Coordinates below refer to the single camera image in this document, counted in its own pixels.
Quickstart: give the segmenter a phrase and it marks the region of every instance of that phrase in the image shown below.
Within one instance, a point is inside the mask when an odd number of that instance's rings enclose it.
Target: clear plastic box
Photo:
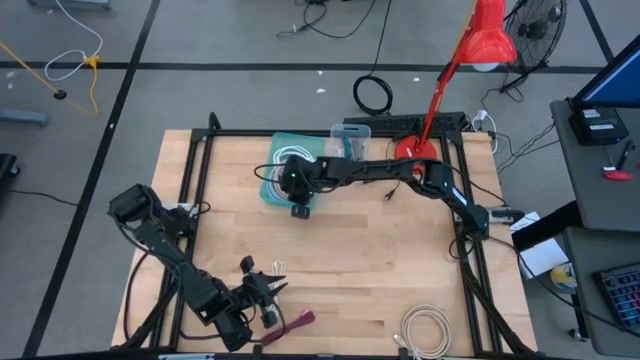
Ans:
[[[365,161],[369,156],[370,141],[371,128],[366,125],[335,124],[331,126],[326,153],[352,161]]]

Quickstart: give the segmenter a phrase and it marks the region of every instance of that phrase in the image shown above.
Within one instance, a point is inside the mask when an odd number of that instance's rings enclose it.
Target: monitor screen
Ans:
[[[640,108],[640,36],[596,75],[576,99],[585,105]]]

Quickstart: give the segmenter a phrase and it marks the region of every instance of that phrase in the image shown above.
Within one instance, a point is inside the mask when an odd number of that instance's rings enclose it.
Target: wooden tabletop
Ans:
[[[189,138],[190,131],[183,130],[164,135],[152,184],[164,202],[178,199]],[[474,182],[500,194],[489,141],[486,134],[464,134],[467,165]],[[369,159],[384,159],[387,144],[387,139],[372,139]],[[316,321],[264,351],[397,355],[392,336],[400,331],[402,316],[424,303],[441,308],[451,321],[453,343],[447,355],[473,355],[460,268],[447,252],[454,238],[449,208],[441,201],[418,196],[406,185],[386,202],[384,195],[397,182],[380,181],[323,194],[309,220],[294,219],[289,209],[267,205],[259,197],[261,180],[253,175],[253,168],[267,162],[270,145],[269,137],[214,139],[204,195],[211,211],[200,219],[194,256],[197,267],[229,287],[239,285],[238,265],[246,255],[253,256],[256,270],[265,272],[271,271],[276,259],[287,263],[289,285],[279,299],[285,320],[292,321],[310,309]],[[474,198],[484,206],[500,205],[475,189]],[[505,225],[492,225],[491,235],[511,241]],[[485,242],[484,249],[496,307],[523,342],[535,349],[516,255],[492,242]],[[132,266],[140,256],[136,251]],[[130,331],[157,301],[162,270],[155,258],[149,258],[135,278]],[[481,306],[477,307],[483,344],[490,349],[486,318]],[[173,306],[169,309],[171,319]],[[184,314],[185,333],[215,333],[214,326],[205,328],[189,309]],[[122,317],[121,309],[114,345],[124,341]],[[252,323],[252,330],[254,337],[266,333],[259,319]],[[167,333],[163,334],[165,342]],[[424,347],[436,345],[441,336],[429,319],[418,319],[413,334],[415,342]],[[179,350],[226,352],[220,340],[181,339]],[[251,350],[245,346],[240,352]]]

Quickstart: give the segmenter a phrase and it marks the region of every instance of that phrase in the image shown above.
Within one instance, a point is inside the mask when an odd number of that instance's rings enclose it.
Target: desk fan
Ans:
[[[500,92],[521,84],[529,74],[547,66],[567,19],[566,0],[519,0],[505,17],[505,31],[513,39],[518,59],[508,63],[521,76],[503,85]]]

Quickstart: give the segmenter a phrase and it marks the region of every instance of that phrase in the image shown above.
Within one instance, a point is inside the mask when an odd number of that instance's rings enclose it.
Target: keyboard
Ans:
[[[640,329],[640,263],[593,274],[618,324]]]
[[[415,133],[422,132],[424,119],[426,115],[409,114],[409,115],[389,115],[389,116],[367,116],[357,118],[345,118],[343,124],[367,125],[371,128],[372,133],[376,132],[395,132],[395,133]],[[463,131],[468,122],[463,112],[450,112],[436,114],[433,125],[431,125],[432,134],[441,134],[446,131]]]

